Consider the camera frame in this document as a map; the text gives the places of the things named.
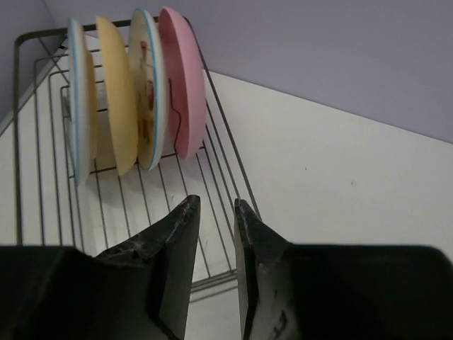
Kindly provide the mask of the pink plate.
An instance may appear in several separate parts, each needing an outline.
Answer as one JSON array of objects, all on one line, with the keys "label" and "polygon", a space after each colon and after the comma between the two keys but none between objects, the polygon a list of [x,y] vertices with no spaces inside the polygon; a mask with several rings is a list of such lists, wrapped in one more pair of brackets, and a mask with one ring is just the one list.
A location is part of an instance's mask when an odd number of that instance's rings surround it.
[{"label": "pink plate", "polygon": [[167,77],[171,83],[169,127],[181,159],[189,159],[205,136],[206,98],[202,58],[195,35],[175,9],[162,8],[159,35]]}]

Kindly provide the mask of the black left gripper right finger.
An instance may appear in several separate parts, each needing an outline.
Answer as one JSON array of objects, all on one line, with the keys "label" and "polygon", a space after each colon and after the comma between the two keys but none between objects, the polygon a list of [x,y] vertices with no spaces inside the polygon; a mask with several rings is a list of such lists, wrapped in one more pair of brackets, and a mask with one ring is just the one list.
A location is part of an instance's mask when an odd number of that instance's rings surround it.
[{"label": "black left gripper right finger", "polygon": [[414,245],[294,244],[234,203],[243,339],[451,339],[452,263]]}]

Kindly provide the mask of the white blue-rimmed plate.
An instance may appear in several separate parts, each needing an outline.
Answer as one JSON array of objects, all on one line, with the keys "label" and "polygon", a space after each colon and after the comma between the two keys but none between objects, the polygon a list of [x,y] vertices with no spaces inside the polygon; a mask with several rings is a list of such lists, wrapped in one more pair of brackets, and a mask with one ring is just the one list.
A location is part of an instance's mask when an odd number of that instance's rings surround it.
[{"label": "white blue-rimmed plate", "polygon": [[98,145],[98,102],[93,58],[84,29],[68,20],[69,109],[71,153],[76,185],[86,182]]}]

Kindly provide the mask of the yellow plate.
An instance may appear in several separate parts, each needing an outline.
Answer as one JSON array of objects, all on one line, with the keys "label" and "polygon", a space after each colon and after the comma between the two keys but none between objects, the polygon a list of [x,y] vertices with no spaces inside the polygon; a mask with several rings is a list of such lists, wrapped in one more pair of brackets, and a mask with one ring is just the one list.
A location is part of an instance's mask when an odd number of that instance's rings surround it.
[{"label": "yellow plate", "polygon": [[110,134],[117,172],[126,174],[137,158],[138,118],[134,79],[121,34],[107,18],[96,16],[101,47]]}]

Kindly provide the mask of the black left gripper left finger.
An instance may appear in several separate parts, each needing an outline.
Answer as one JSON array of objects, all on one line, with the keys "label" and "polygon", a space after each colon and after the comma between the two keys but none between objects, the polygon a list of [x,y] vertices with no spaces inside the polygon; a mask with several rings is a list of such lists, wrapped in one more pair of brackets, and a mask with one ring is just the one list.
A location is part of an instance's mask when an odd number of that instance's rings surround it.
[{"label": "black left gripper left finger", "polygon": [[135,236],[89,256],[1,248],[2,339],[183,339],[200,227],[189,195]]}]

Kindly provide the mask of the white watermelon pattern plate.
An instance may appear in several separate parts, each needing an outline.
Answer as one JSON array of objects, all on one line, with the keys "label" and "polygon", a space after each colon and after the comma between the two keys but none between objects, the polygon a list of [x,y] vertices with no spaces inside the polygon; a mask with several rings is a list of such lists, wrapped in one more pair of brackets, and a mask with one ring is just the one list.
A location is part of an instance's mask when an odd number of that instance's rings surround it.
[{"label": "white watermelon pattern plate", "polygon": [[139,126],[138,160],[144,170],[162,156],[168,126],[168,77],[157,23],[136,9],[129,29],[128,57],[134,79]]}]

